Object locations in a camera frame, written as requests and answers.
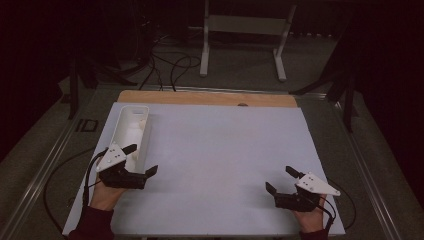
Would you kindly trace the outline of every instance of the metal stand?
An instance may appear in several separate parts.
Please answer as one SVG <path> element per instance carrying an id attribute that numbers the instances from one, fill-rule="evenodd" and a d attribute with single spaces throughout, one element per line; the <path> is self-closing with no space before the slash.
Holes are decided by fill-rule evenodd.
<path id="1" fill-rule="evenodd" d="M 206 77 L 208 75 L 210 50 L 208 41 L 209 31 L 220 31 L 281 36 L 280 45 L 278 48 L 274 49 L 273 55 L 278 80 L 281 82 L 286 81 L 287 77 L 284 71 L 283 61 L 281 60 L 281 53 L 283 52 L 295 11 L 296 5 L 292 5 L 286 19 L 209 15 L 209 0 L 205 0 L 205 18 L 203 27 L 204 38 L 200 64 L 200 76 Z"/>

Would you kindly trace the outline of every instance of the white tray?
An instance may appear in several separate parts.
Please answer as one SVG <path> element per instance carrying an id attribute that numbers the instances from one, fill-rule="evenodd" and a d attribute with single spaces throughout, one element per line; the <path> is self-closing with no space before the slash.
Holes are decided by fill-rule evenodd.
<path id="1" fill-rule="evenodd" d="M 127 105 L 121 108 L 119 119 L 111 140 L 121 148 L 137 144 L 137 151 L 127 157 L 125 169 L 129 172 L 144 173 L 147 146 L 150 136 L 149 108 Z"/>

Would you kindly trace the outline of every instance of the floor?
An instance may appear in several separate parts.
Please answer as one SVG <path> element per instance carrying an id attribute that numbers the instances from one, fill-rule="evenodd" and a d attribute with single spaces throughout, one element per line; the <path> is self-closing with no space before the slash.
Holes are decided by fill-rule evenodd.
<path id="1" fill-rule="evenodd" d="M 283 52 L 288 80 L 282 83 L 273 65 L 274 44 L 212 42 L 208 76 L 200 77 L 198 66 L 188 68 L 178 79 L 176 90 L 287 94 L 319 78 L 335 44 L 329 38 L 290 37 Z M 175 52 L 183 52 L 193 58 L 185 58 L 178 64 L 196 65 L 201 47 L 201 41 L 196 38 L 183 44 L 164 37 L 154 53 L 176 63 L 185 55 Z M 143 90 L 172 90 L 171 79 L 175 81 L 185 71 L 185 68 L 173 69 L 174 65 L 158 57 L 155 58 L 157 71 L 153 71 Z M 1 239 L 61 239 L 46 213 L 42 186 L 48 182 L 45 197 L 49 209 L 63 226 L 111 105 L 122 90 L 138 89 L 149 70 L 128 76 L 130 81 L 138 83 L 134 87 L 116 84 L 101 75 L 95 90 L 80 84 L 81 104 L 74 120 L 67 119 L 69 105 L 59 101 L 22 138 L 0 167 Z M 64 79 L 61 87 L 65 94 L 68 86 L 68 79 Z M 353 134 L 350 134 L 340 121 L 340 105 L 324 98 L 328 87 L 298 96 L 296 101 L 304 112 L 324 171 L 346 193 L 338 199 L 337 207 L 348 229 L 346 235 L 334 239 L 423 239 L 422 208 L 360 93 L 355 95 Z M 98 121 L 99 127 L 95 131 L 81 131 L 80 120 Z M 134 238 L 117 236 L 117 239 Z"/>

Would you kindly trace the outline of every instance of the white surface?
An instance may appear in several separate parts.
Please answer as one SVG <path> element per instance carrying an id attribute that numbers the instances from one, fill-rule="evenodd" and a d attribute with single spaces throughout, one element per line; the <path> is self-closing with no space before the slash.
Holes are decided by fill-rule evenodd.
<path id="1" fill-rule="evenodd" d="M 113 105 L 96 154 L 110 143 L 119 111 L 125 105 Z M 275 208 L 265 182 L 279 192 L 294 193 L 296 179 L 285 172 L 287 165 L 325 179 L 299 108 L 142 105 L 149 107 L 152 124 L 145 168 L 159 165 L 159 169 L 144 190 L 129 191 L 120 200 L 112 222 L 116 234 L 298 233 L 290 211 Z M 81 192 L 64 228 L 65 234 L 78 222 Z M 331 196 L 328 200 L 335 207 Z M 330 234 L 344 234 L 339 217 Z"/>

